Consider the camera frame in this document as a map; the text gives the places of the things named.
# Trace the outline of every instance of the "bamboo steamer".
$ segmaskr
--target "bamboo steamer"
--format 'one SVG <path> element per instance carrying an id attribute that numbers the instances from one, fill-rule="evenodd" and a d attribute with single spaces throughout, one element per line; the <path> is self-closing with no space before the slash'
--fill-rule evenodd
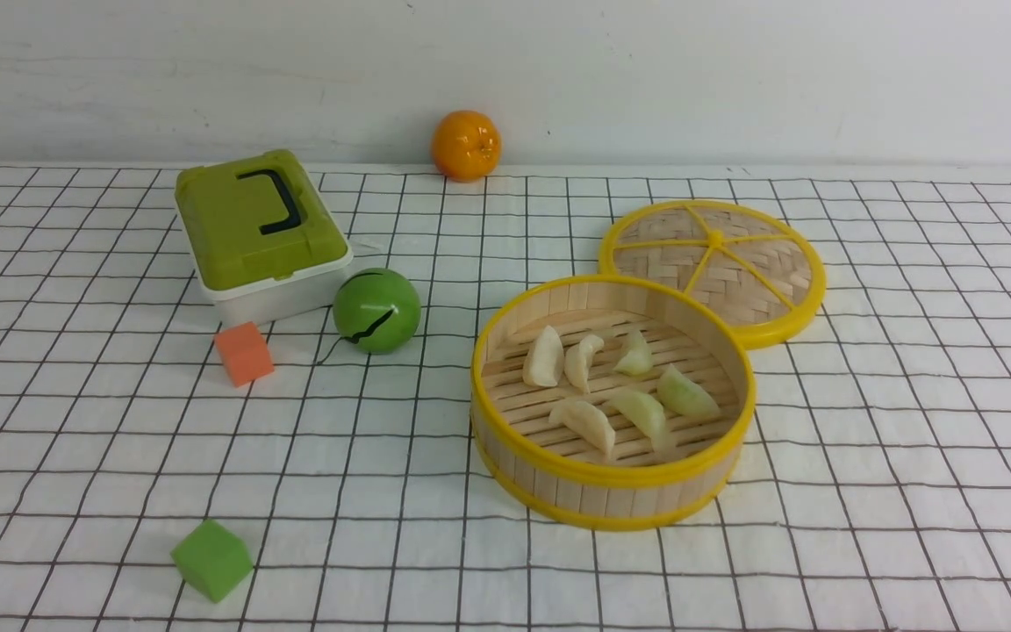
<path id="1" fill-rule="evenodd" d="M 817 315 L 826 273 L 787 223 L 733 203 L 673 200 L 607 233 L 599 271 L 661 283 L 720 317 L 745 349 L 786 342 Z"/>
<path id="2" fill-rule="evenodd" d="M 594 357 L 589 395 L 562 377 L 554 388 L 522 382 L 529 346 L 550 325 L 565 349 L 588 333 L 605 348 Z M 615 373 L 622 341 L 646 337 L 655 367 L 645 376 Z M 649 440 L 607 400 L 619 388 L 656 391 L 667 364 L 714 396 L 715 420 L 694 423 L 667 411 L 678 457 L 659 462 Z M 553 520 L 586 529 L 650 529 L 705 507 L 727 482 L 755 409 L 755 379 L 741 342 L 720 317 L 661 283 L 631 276 L 571 276 L 538 285 L 501 307 L 474 347 L 470 423 L 478 452 L 510 493 Z M 549 427 L 565 396 L 599 405 L 617 431 L 615 459 L 566 428 Z"/>

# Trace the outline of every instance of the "black handle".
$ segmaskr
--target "black handle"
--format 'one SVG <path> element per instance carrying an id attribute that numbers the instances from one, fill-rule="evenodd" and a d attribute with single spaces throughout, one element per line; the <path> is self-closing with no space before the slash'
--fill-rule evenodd
<path id="1" fill-rule="evenodd" d="M 273 221 L 271 223 L 265 223 L 261 227 L 261 236 L 270 236 L 272 233 L 289 231 L 291 229 L 302 227 L 302 213 L 298 212 L 298 205 L 296 204 L 296 201 L 294 201 L 294 197 L 291 196 L 291 189 L 288 188 L 288 184 L 283 181 L 283 176 L 280 176 L 280 173 L 273 169 L 260 169 L 249 173 L 242 173 L 242 175 L 237 176 L 237 180 L 244 180 L 246 177 L 256 176 L 268 176 L 272 179 L 272 183 L 276 185 L 276 192 L 280 195 L 280 199 L 283 200 L 283 205 L 285 205 L 286 209 L 288 209 L 288 215 L 286 218 Z"/>

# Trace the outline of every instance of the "yellow rim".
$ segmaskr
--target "yellow rim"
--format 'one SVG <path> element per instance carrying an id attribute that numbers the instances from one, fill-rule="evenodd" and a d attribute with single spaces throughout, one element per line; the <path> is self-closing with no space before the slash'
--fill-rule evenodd
<path id="1" fill-rule="evenodd" d="M 798 231 L 791 229 L 787 223 L 784 223 L 773 216 L 766 215 L 766 213 L 759 212 L 755 209 L 743 207 L 743 205 L 733 204 L 733 203 L 719 203 L 718 201 L 710 200 L 670 200 L 665 203 L 655 203 L 647 205 L 647 207 L 640 208 L 634 212 L 630 212 L 628 215 L 623 216 L 622 219 L 616 221 L 610 231 L 607 232 L 607 236 L 603 237 L 601 248 L 599 248 L 599 272 L 602 275 L 615 275 L 622 276 L 619 273 L 618 268 L 615 266 L 615 252 L 623 249 L 631 248 L 646 248 L 639 244 L 619 244 L 619 236 L 630 227 L 631 223 L 642 219 L 643 216 L 653 215 L 653 213 L 670 210 L 670 209 L 685 209 L 695 217 L 698 223 L 705 223 L 705 218 L 695 212 L 692 207 L 707 207 L 707 208 L 718 208 L 730 212 L 738 212 L 741 215 L 754 216 L 759 220 L 763 220 L 769 223 L 770 227 L 774 227 L 778 231 L 782 231 L 782 236 L 751 236 L 751 237 L 731 237 L 731 239 L 723 240 L 722 244 L 711 244 L 710 240 L 678 240 L 673 242 L 647 242 L 649 247 L 655 247 L 655 245 L 705 245 L 708 247 L 709 251 L 706 252 L 706 256 L 702 258 L 702 262 L 708 259 L 711 252 L 720 251 L 725 253 L 725 256 L 731 257 L 731 259 L 736 260 L 738 263 L 743 265 L 745 269 L 749 272 L 753 272 L 750 264 L 744 263 L 739 257 L 733 255 L 730 249 L 728 249 L 728 244 L 745 243 L 745 242 L 757 242 L 757 241 L 773 241 L 773 240 L 790 240 L 798 245 L 799 249 L 802 249 L 802 254 L 806 256 L 807 263 L 810 264 L 810 291 L 806 294 L 806 299 L 802 300 L 797 304 L 793 303 L 786 296 L 782 295 L 782 292 L 774 287 L 773 284 L 769 284 L 766 277 L 763 277 L 761 273 L 754 271 L 755 279 L 759 280 L 759 283 L 766 285 L 767 289 L 774 293 L 779 300 L 784 303 L 790 305 L 791 310 L 782 319 L 775 319 L 768 323 L 762 323 L 759 325 L 743 325 L 739 328 L 731 328 L 725 325 L 725 328 L 734 333 L 735 337 L 741 342 L 744 349 L 762 349 L 765 347 L 771 347 L 782 342 L 787 342 L 792 339 L 792 337 L 798 336 L 799 332 L 807 328 L 814 321 L 815 317 L 818 315 L 818 309 L 822 306 L 822 300 L 825 299 L 826 295 L 826 269 L 822 265 L 822 258 L 818 256 L 818 251 L 811 247 L 810 242 L 806 240 Z M 688 287 L 685 288 L 685 292 L 690 292 L 694 287 L 694 283 L 691 283 Z"/>
<path id="2" fill-rule="evenodd" d="M 642 529 L 666 527 L 666 525 L 684 520 L 686 517 L 693 516 L 695 513 L 705 509 L 706 505 L 713 502 L 720 494 L 720 491 L 728 484 L 728 480 L 731 479 L 731 473 L 735 471 L 735 465 L 739 464 L 739 456 L 736 456 L 735 462 L 731 464 L 731 467 L 725 472 L 720 482 L 710 489 L 706 495 L 700 496 L 694 503 L 685 505 L 684 508 L 678 509 L 675 512 L 657 514 L 657 516 L 637 517 L 637 519 L 609 519 L 609 517 L 586 516 L 586 514 L 559 509 L 541 499 L 537 499 L 533 493 L 518 487 L 516 482 L 510 480 L 509 476 L 503 475 L 500 469 L 497 468 L 497 465 L 489 460 L 489 455 L 486 455 L 486 449 L 482 447 L 482 439 L 478 436 L 478 429 L 472 428 L 474 429 L 474 445 L 478 448 L 478 456 L 482 458 L 482 464 L 485 465 L 486 470 L 494 477 L 494 480 L 497 480 L 497 483 L 501 484 L 502 488 L 505 488 L 505 491 L 509 491 L 510 495 L 513 495 L 518 502 L 525 505 L 525 507 L 543 516 L 548 516 L 551 520 L 569 524 L 572 527 L 594 529 L 595 531 L 642 531 Z"/>
<path id="3" fill-rule="evenodd" d="M 553 288 L 571 283 L 621 283 L 667 293 L 667 295 L 673 296 L 677 300 L 688 303 L 714 324 L 720 331 L 720 335 L 725 336 L 728 342 L 733 345 L 735 351 L 738 352 L 743 367 L 743 376 L 747 380 L 747 398 L 743 401 L 743 408 L 739 412 L 735 424 L 731 429 L 728 429 L 725 436 L 720 437 L 709 448 L 703 449 L 702 452 L 686 457 L 686 459 L 658 465 L 643 465 L 640 468 L 616 468 L 611 467 L 611 465 L 584 463 L 569 459 L 566 456 L 554 455 L 554 453 L 538 447 L 537 444 L 522 436 L 522 433 L 510 427 L 504 417 L 501 416 L 501 413 L 498 413 L 492 401 L 489 400 L 489 396 L 486 395 L 485 384 L 482 382 L 482 361 L 480 357 L 482 357 L 482 352 L 484 352 L 486 347 L 486 335 L 490 331 L 493 331 L 497 322 L 501 321 L 505 313 L 509 313 L 511 309 L 521 304 L 523 300 L 529 299 L 530 296 L 537 295 L 537 293 L 550 291 Z M 490 432 L 493 432 L 497 436 L 497 439 L 511 452 L 522 456 L 523 459 L 537 465 L 539 468 L 547 470 L 549 473 L 553 473 L 553 475 L 567 477 L 569 480 L 584 484 L 605 485 L 605 487 L 650 487 L 650 485 L 669 484 L 678 480 L 684 480 L 686 477 L 693 475 L 698 475 L 698 473 L 705 471 L 711 465 L 719 463 L 720 459 L 733 451 L 737 445 L 742 444 L 743 436 L 747 433 L 747 427 L 751 424 L 751 414 L 755 412 L 755 373 L 751 369 L 747 353 L 743 351 L 743 347 L 735 339 L 734 333 L 720 320 L 720 317 L 709 310 L 705 305 L 683 295 L 681 292 L 667 288 L 660 283 L 637 279 L 637 277 L 633 276 L 567 276 L 564 279 L 542 283 L 529 291 L 523 292 L 521 295 L 515 296 L 514 300 L 507 302 L 493 314 L 492 319 L 489 319 L 489 323 L 486 323 L 486 327 L 482 328 L 482 333 L 478 335 L 478 340 L 474 344 L 474 355 L 470 357 L 470 383 L 474 384 L 472 396 L 475 404 L 481 410 L 482 417 L 486 420 L 486 425 L 488 425 Z"/>

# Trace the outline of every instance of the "plastic container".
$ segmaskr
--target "plastic container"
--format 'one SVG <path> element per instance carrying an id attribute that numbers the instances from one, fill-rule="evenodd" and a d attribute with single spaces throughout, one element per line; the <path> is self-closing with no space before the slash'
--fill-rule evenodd
<path id="1" fill-rule="evenodd" d="M 349 276 L 349 242 L 291 152 L 187 169 L 174 199 L 225 328 L 325 307 Z"/>
<path id="2" fill-rule="evenodd" d="M 529 345 L 545 325 L 557 329 L 565 349 L 587 333 L 605 339 L 589 395 L 565 377 L 554 388 L 522 382 Z M 653 352 L 655 367 L 645 376 L 613 371 L 632 329 Z M 722 415 L 697 423 L 667 412 L 679 457 L 659 462 L 649 440 L 608 399 L 622 387 L 654 392 L 670 363 L 705 387 Z M 755 411 L 755 378 L 731 329 L 684 293 L 631 276 L 566 277 L 511 300 L 478 336 L 470 382 L 470 423 L 489 472 L 527 507 L 586 529 L 656 528 L 705 507 L 733 471 Z M 569 429 L 549 427 L 551 405 L 565 396 L 607 414 L 616 430 L 613 462 Z"/>

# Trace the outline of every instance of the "green ball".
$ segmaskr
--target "green ball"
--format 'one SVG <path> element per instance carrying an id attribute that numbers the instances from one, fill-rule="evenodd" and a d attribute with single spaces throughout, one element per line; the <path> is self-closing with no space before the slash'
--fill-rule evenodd
<path id="1" fill-rule="evenodd" d="M 338 288 L 334 325 L 362 351 L 389 353 L 410 340 L 421 325 L 421 296 L 392 269 L 362 269 Z"/>

